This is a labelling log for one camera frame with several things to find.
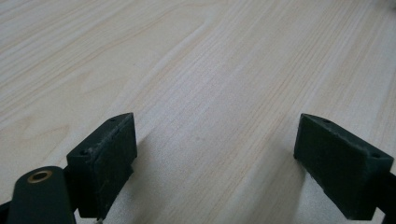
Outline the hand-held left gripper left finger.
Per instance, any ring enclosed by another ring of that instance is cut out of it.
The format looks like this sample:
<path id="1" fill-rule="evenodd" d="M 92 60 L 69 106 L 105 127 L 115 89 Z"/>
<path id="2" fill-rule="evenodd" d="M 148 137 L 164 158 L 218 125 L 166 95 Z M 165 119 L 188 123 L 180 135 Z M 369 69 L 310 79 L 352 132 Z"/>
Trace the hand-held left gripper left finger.
<path id="1" fill-rule="evenodd" d="M 67 154 L 67 187 L 81 217 L 106 218 L 136 157 L 132 113 L 106 120 Z"/>

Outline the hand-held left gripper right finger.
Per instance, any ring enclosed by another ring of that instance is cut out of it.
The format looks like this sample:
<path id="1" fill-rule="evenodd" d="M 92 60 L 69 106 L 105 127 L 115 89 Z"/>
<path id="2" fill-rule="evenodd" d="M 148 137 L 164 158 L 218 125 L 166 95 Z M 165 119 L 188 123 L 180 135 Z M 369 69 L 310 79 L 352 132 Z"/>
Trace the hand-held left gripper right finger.
<path id="1" fill-rule="evenodd" d="M 336 123 L 300 116 L 294 158 L 349 220 L 394 219 L 393 157 Z"/>

